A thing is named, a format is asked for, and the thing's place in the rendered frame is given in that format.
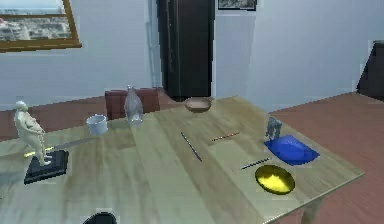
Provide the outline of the light wooden dining table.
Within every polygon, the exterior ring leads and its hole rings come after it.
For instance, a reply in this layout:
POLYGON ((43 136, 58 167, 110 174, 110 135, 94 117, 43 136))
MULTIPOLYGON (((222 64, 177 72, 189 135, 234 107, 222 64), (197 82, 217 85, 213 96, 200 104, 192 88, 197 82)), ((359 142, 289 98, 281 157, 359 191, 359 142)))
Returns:
MULTIPOLYGON (((319 158, 289 167, 296 182, 290 194, 264 191, 255 180, 257 167, 279 162, 264 145, 267 120, 240 97, 216 100, 202 114, 183 107, 149 113, 134 128, 114 120, 104 135, 69 148, 66 174, 29 185, 23 182, 25 145, 1 142, 0 224, 83 224, 101 211, 119 224, 270 224, 299 208, 305 210, 302 223, 311 224, 325 195, 364 173, 297 133, 319 158), (271 160, 240 170, 265 158, 271 160)), ((91 138, 87 128, 77 127, 51 132, 46 141, 84 138, 91 138)))

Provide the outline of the cream figure statue black base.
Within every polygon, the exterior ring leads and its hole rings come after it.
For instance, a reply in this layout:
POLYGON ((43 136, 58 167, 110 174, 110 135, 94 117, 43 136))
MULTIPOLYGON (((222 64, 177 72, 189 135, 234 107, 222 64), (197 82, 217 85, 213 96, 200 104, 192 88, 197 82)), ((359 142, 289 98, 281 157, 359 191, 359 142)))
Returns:
POLYGON ((33 158, 28 166, 24 184, 46 180, 67 172, 69 153, 64 150, 46 152, 44 129, 28 112, 23 101, 15 104, 14 123, 19 138, 34 150, 33 158))

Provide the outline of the brown wooden bowl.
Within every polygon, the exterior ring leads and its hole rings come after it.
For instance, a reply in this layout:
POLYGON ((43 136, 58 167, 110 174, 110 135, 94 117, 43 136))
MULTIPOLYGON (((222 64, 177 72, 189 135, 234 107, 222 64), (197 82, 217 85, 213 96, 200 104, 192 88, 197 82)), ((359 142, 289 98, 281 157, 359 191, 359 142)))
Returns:
POLYGON ((184 101, 184 106, 192 113, 203 113, 211 108, 212 102, 206 97, 191 97, 184 101))

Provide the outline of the clear glass bottle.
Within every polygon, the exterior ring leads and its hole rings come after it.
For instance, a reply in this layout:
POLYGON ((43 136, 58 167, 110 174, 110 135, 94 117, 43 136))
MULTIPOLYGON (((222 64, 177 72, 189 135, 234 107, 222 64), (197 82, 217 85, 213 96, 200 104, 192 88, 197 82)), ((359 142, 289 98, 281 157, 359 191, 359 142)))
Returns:
POLYGON ((143 121, 143 105, 132 85, 127 86, 124 110, 129 124, 139 124, 143 121))

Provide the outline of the dark brown room door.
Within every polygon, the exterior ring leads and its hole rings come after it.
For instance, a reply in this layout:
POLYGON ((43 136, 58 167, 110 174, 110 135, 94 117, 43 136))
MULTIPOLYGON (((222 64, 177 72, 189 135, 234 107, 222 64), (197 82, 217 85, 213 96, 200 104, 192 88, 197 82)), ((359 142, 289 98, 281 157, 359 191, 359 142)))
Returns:
POLYGON ((174 101, 210 97, 214 0, 156 0, 162 86, 174 101))

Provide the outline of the dark red chair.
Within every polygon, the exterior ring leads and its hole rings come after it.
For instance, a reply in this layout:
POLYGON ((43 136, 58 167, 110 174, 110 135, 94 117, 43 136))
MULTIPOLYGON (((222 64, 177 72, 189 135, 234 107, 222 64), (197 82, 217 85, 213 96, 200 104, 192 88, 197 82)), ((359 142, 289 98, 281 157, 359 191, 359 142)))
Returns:
MULTIPOLYGON (((160 110, 158 90, 156 88, 137 89, 136 93, 143 104, 143 112, 150 113, 160 110)), ((125 117, 126 90, 110 90, 105 92, 107 117, 109 120, 125 117)))

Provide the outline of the dark blue thin pencil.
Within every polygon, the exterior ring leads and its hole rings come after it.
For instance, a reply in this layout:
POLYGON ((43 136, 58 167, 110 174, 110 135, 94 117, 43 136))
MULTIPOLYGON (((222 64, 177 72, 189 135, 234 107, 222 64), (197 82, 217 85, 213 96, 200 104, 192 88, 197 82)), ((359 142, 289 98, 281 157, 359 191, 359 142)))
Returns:
POLYGON ((271 160, 271 158, 265 158, 265 159, 261 159, 261 160, 255 161, 255 162, 250 163, 250 164, 246 164, 246 165, 242 166, 242 167, 240 168, 240 170, 244 170, 244 169, 250 168, 250 167, 252 167, 252 166, 256 166, 256 165, 258 165, 258 164, 267 162, 267 161, 269 161, 269 160, 271 160))

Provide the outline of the small grey blue figurine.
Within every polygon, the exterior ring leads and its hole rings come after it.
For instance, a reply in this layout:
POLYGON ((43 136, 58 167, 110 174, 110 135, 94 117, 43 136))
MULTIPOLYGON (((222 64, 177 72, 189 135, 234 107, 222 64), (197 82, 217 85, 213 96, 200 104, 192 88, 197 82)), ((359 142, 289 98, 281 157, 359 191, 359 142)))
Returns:
POLYGON ((265 136, 270 140, 277 140, 280 137, 282 122, 274 117, 270 117, 267 123, 265 136))

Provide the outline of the white round cup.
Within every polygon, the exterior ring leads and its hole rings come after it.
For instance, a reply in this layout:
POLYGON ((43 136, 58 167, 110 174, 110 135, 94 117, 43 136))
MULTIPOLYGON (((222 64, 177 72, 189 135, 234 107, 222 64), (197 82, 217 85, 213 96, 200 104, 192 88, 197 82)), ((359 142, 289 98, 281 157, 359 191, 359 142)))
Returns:
POLYGON ((95 114, 86 120, 90 134, 97 136, 108 131, 107 118, 104 115, 95 114))

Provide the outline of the blue rectangular dish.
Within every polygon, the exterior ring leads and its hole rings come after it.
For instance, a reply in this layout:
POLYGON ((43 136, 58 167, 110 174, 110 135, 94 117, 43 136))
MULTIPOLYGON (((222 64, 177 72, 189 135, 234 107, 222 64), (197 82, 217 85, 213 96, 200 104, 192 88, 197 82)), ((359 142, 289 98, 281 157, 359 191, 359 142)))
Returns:
POLYGON ((309 163, 320 154, 292 135, 279 137, 277 140, 264 142, 265 146, 281 161, 290 166, 309 163))

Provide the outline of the yellow round bowl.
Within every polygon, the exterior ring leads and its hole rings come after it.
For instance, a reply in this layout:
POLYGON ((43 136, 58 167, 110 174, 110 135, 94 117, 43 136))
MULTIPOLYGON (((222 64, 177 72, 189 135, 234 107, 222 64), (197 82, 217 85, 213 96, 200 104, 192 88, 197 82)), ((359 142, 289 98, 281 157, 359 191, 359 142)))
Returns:
POLYGON ((296 186, 293 176, 282 167, 263 165, 255 171, 256 182, 267 192, 286 195, 296 186))

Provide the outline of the black rounded chair back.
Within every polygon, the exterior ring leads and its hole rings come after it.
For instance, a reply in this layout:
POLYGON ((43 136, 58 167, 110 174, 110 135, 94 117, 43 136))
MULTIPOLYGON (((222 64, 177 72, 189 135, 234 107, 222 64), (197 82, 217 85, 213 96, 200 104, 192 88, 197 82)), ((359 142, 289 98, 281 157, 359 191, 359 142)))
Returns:
POLYGON ((117 224, 117 220, 112 213, 99 212, 87 218, 83 224, 117 224))

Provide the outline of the wooden framed window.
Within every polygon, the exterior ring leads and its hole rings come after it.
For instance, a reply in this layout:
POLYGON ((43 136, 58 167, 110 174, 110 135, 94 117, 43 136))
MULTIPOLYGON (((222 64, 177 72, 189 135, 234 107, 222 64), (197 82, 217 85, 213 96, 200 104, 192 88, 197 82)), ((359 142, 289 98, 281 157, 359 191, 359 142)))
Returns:
POLYGON ((0 53, 81 47, 70 0, 0 0, 0 53))

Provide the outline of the dark brown cupboard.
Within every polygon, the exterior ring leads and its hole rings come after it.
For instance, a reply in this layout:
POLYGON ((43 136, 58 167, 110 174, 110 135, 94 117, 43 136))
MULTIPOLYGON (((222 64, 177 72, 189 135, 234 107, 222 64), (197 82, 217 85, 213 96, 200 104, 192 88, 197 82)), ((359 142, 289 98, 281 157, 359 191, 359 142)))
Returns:
POLYGON ((384 40, 376 40, 357 85, 361 95, 384 102, 384 40))

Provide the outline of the black framed wall picture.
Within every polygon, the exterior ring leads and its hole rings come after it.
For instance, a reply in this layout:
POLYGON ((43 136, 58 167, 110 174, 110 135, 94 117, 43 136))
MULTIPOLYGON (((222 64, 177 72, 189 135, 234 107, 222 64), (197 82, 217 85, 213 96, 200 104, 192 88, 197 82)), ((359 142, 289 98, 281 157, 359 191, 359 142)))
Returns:
POLYGON ((255 11, 257 0, 218 0, 219 10, 255 11))

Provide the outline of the yellow handled grey knife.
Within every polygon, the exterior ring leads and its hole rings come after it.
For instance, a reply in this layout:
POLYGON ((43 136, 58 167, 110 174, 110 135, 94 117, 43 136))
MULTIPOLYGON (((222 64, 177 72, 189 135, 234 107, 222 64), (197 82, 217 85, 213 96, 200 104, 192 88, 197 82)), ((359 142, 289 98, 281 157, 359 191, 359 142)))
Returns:
MULTIPOLYGON (((85 142, 90 141, 90 140, 94 140, 94 138, 84 138, 84 139, 75 140, 72 142, 63 143, 60 145, 51 146, 51 147, 45 148, 45 151, 47 152, 47 151, 52 151, 52 150, 70 148, 70 147, 74 147, 76 145, 85 143, 85 142)), ((35 152, 28 152, 28 153, 25 153, 23 156, 24 156, 24 158, 27 158, 27 157, 34 156, 34 155, 35 155, 35 152)))

